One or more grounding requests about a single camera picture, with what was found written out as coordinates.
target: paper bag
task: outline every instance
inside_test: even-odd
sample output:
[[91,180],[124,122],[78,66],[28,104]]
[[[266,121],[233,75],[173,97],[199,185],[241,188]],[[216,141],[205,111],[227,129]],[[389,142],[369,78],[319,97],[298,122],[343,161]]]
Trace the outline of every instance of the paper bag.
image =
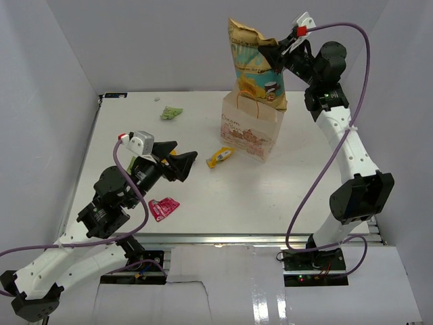
[[277,141],[283,117],[283,112],[257,102],[248,91],[235,86],[223,100],[221,138],[237,151],[265,162]]

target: candy wrapper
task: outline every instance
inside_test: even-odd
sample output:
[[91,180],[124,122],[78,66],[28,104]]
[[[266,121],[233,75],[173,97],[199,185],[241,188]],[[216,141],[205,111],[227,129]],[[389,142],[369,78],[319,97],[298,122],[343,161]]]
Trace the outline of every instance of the candy wrapper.
[[161,201],[150,200],[149,210],[155,217],[156,222],[160,222],[167,218],[180,205],[172,198],[164,198]]
[[214,168],[217,164],[229,158],[234,152],[234,148],[222,147],[219,151],[215,152],[212,157],[206,159],[206,164],[208,164],[209,168]]
[[182,108],[174,108],[174,107],[170,107],[170,106],[165,106],[165,109],[161,115],[161,119],[162,120],[173,120],[176,116],[180,115],[182,112],[183,112]]

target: white table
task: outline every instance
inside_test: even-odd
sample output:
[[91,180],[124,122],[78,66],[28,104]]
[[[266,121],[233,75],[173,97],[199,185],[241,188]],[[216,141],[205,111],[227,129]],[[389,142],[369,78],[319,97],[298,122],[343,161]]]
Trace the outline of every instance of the white table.
[[[265,164],[235,153],[209,169],[205,160],[222,146],[221,104],[225,91],[128,93],[104,98],[78,183],[69,222],[91,201],[93,184],[113,165],[112,149],[120,133],[144,130],[156,141],[176,140],[177,152],[195,150],[199,156],[185,183],[161,179],[145,199],[171,197],[181,206],[156,222],[150,216],[141,233],[153,234],[284,234],[299,202],[331,152],[325,137],[304,105],[303,92],[287,92],[288,111],[276,146]],[[165,106],[183,108],[173,121],[161,121]],[[120,147],[126,168],[132,154]],[[331,166],[307,202],[295,234],[313,233],[329,213],[330,194],[340,186],[340,173]],[[129,231],[143,219],[143,209],[129,211],[131,220],[119,229]],[[367,234],[364,223],[354,233]]]

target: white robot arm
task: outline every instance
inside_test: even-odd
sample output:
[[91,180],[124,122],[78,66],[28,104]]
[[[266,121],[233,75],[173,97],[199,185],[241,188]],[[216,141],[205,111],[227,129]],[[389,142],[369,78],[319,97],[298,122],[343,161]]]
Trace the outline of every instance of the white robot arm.
[[[343,45],[330,41],[323,44],[316,56],[311,53],[311,45],[306,39],[308,34],[333,26],[350,26],[364,36],[367,47],[364,94],[368,79],[369,43],[365,31],[357,25],[336,23],[315,27],[314,20],[308,13],[304,13],[294,21],[292,32],[286,39],[278,45],[258,48],[275,72],[282,73],[288,69],[309,85],[304,95],[306,108],[326,136],[334,154],[337,152],[342,186],[329,198],[331,211],[325,223],[310,236],[306,249],[296,251],[297,254],[307,254],[306,259],[312,263],[321,251],[337,251],[336,243],[342,242],[360,223],[380,213],[394,186],[392,175],[380,172],[366,152],[357,129],[352,126],[348,100],[339,84],[340,76],[346,69],[346,49]],[[287,245],[294,220],[286,236]]]
[[[57,308],[65,290],[149,256],[132,236],[147,222],[146,207],[145,221],[140,227],[117,238],[110,236],[129,220],[124,208],[135,208],[161,177],[185,181],[198,154],[187,152],[172,156],[170,152],[177,142],[154,143],[153,135],[144,131],[120,135],[116,149],[121,144],[138,155],[131,175],[118,166],[108,167],[94,185],[93,200],[54,245],[48,245],[49,248],[26,267],[6,271],[0,276],[4,289],[15,297],[12,307],[18,316],[29,322],[42,320]],[[80,261],[97,244],[110,245]]]

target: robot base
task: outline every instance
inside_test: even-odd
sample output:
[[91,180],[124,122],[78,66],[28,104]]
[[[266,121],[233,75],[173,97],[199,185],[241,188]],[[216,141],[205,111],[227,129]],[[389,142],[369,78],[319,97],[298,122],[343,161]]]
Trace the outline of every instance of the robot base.
[[346,286],[346,264],[342,250],[314,253],[283,251],[285,286]]
[[[12,295],[16,295],[18,292],[14,283],[16,279],[14,274],[15,271],[9,270],[0,276],[3,287]],[[26,294],[20,293],[12,301],[12,307],[17,316],[24,318],[28,322],[38,322],[56,310],[60,303],[59,298],[62,291],[62,287],[54,284],[45,297],[33,300],[26,300]]]

